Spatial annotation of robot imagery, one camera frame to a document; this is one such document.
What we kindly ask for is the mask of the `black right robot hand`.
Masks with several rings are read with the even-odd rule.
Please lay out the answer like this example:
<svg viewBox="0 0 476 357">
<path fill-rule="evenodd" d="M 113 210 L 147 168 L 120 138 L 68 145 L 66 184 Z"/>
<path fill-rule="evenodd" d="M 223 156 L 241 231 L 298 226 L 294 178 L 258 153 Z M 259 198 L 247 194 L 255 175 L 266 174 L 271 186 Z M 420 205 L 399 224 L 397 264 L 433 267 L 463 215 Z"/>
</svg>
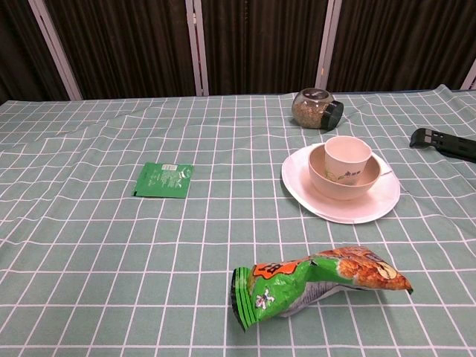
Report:
<svg viewBox="0 0 476 357">
<path fill-rule="evenodd" d="M 410 147 L 433 147 L 440 154 L 464 161 L 476 162 L 476 143 L 474 140 L 450 135 L 432 129 L 419 128 L 410 139 Z"/>
</svg>

